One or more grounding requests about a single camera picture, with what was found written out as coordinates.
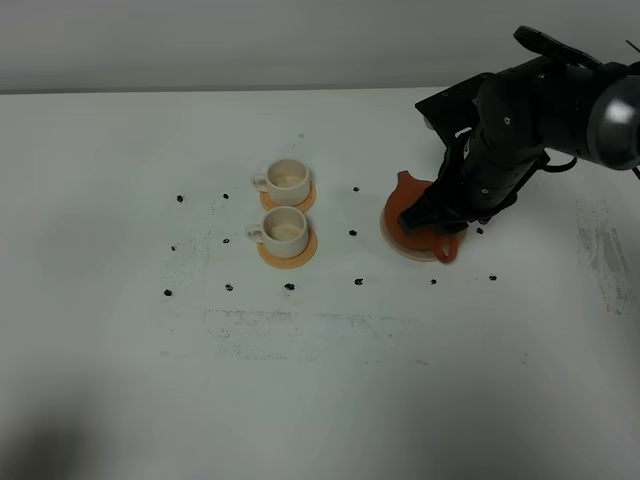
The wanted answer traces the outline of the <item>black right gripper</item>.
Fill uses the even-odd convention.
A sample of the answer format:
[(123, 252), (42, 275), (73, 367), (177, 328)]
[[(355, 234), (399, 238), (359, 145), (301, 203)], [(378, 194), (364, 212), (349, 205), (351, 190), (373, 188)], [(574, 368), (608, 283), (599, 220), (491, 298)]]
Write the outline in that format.
[(479, 122), (457, 134), (436, 182), (400, 213), (403, 232), (454, 235), (490, 219), (515, 201), (549, 149), (589, 158), (597, 94), (593, 71), (576, 66), (527, 62), (492, 74), (478, 92)]

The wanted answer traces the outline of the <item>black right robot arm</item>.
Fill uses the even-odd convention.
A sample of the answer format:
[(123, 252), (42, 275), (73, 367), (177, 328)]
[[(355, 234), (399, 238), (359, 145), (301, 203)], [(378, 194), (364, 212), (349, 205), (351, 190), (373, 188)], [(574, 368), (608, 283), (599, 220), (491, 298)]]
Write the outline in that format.
[(446, 151), (436, 180), (399, 215), (407, 234), (486, 223), (539, 170), (559, 173), (580, 160), (617, 171), (639, 164), (639, 78), (622, 64), (589, 69), (538, 57), (416, 108)]

